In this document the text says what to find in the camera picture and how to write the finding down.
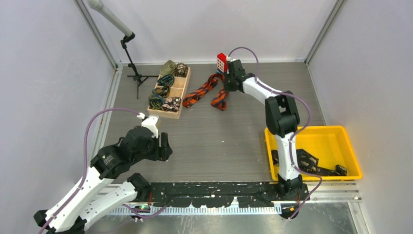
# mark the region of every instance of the orange strap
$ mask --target orange strap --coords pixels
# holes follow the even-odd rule
[[[213,74],[209,77],[208,81],[203,84],[199,89],[195,92],[192,92],[185,96],[183,100],[183,106],[189,108],[193,104],[195,104],[199,99],[201,99],[208,91],[212,90],[218,84],[218,79],[221,79],[222,82],[225,82],[225,77],[222,74]],[[215,108],[218,108],[222,111],[226,109],[226,102],[224,98],[229,94],[229,92],[225,91],[224,87],[219,91],[217,96],[211,101],[211,105]]]

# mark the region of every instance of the tripod stand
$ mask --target tripod stand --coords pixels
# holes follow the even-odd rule
[[[135,38],[135,33],[132,33],[132,35],[130,35],[129,37],[124,36],[123,39],[120,41],[120,43],[122,44],[122,48],[125,50],[126,55],[128,55],[129,62],[130,62],[128,64],[128,67],[131,67],[133,72],[135,73],[135,75],[127,76],[127,77],[132,77],[133,80],[136,81],[136,99],[139,99],[139,86],[141,86],[141,84],[143,84],[143,82],[145,82],[149,77],[157,78],[158,76],[146,76],[146,75],[142,75],[138,73],[138,70],[136,69],[135,64],[132,62],[131,56],[129,55],[129,52],[126,47],[126,43],[131,41],[133,38]]]

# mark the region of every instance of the yellow bin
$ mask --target yellow bin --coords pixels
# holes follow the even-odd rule
[[[277,149],[274,135],[265,129],[271,178],[278,181],[278,166],[274,166],[271,150]],[[346,130],[342,126],[308,126],[297,134],[296,148],[304,149],[319,159],[318,166],[334,170],[336,164],[347,169],[347,176],[322,176],[323,180],[355,180],[362,174],[356,156],[351,147]],[[317,177],[302,175],[302,180],[319,180]]]

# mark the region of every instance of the wooden box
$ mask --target wooden box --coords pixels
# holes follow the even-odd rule
[[[185,108],[182,105],[182,102],[185,98],[185,93],[187,92],[188,82],[189,82],[190,77],[191,77],[191,68],[188,67],[187,77],[175,77],[175,82],[173,83],[170,89],[169,97],[180,97],[181,98],[181,106],[179,107],[178,112],[153,110],[149,108],[149,105],[148,105],[148,113],[150,115],[157,115],[159,117],[165,117],[165,118],[179,118],[181,116],[182,109]]]

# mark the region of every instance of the gray floor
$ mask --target gray floor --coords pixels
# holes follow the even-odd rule
[[[243,64],[247,72],[255,73],[255,64]],[[157,75],[155,65],[138,66],[142,74]],[[199,88],[216,70],[215,64],[192,64],[192,75],[187,93]],[[312,111],[311,125],[323,125],[319,104],[310,76],[304,63],[263,63],[259,78],[266,84],[290,90],[304,99]],[[124,107],[147,114],[148,96],[155,78],[140,87],[136,99],[136,84],[126,75],[125,67],[119,83],[114,107]],[[261,181],[270,180],[269,165],[264,143],[264,106],[253,97],[230,93],[225,99],[227,110],[220,111],[210,105],[220,86],[206,94],[192,108],[183,107],[180,119],[161,118],[159,128],[167,132],[173,154],[169,162],[144,160],[135,164],[116,182],[123,182],[131,174],[141,173],[150,182],[180,181]],[[301,124],[308,118],[304,107],[298,103]],[[105,144],[116,143],[119,137],[140,121],[130,113],[112,113]]]
[[[347,203],[308,204],[286,223],[278,215],[158,216],[143,223],[105,216],[87,234],[356,234]]]

